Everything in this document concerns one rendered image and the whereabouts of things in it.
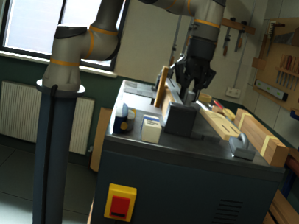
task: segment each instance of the workbench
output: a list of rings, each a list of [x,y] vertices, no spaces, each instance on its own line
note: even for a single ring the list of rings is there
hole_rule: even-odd
[[[126,93],[127,87],[147,97]],[[159,144],[141,140],[144,114],[157,116],[151,105],[151,86],[124,81],[116,104],[137,110],[133,130],[113,134],[115,108],[102,148],[91,224],[114,223],[104,218],[110,183],[137,188],[131,223],[242,223],[263,222],[284,175],[256,152],[253,161],[234,158],[228,141],[203,141],[165,133]],[[193,131],[217,133],[198,113]]]

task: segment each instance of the floor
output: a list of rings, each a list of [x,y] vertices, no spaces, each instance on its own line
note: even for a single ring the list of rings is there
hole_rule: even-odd
[[[0,223],[32,224],[35,154],[0,145]],[[87,223],[96,173],[68,163],[63,224]]]

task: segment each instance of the white radiator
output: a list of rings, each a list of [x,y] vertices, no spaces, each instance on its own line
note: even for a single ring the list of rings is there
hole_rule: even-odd
[[[36,143],[40,106],[41,92],[35,86],[3,81],[0,134]],[[77,99],[70,152],[85,155],[93,111],[94,99]]]

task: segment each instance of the window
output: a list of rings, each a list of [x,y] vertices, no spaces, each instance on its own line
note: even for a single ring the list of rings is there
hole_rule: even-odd
[[[0,50],[49,59],[58,24],[89,27],[102,0],[7,0],[0,34]],[[130,0],[124,1],[117,28],[122,36]],[[82,60],[81,65],[113,71],[111,61]]]

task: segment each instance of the window sill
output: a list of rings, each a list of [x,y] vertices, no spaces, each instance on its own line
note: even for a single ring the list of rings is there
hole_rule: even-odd
[[[10,52],[3,52],[0,51],[0,56],[2,57],[11,57],[11,58],[16,58],[20,60],[28,60],[36,63],[42,63],[48,65],[50,63],[49,59],[44,59],[44,58],[39,58],[39,57],[31,57],[31,56],[26,56],[26,55],[20,55],[20,54],[15,54],[15,53],[10,53]],[[116,78],[117,74],[111,71],[105,71],[101,69],[94,69],[90,67],[85,67],[85,66],[80,66],[80,71],[92,73],[92,74],[99,74],[103,75],[106,77],[111,77],[111,78]]]

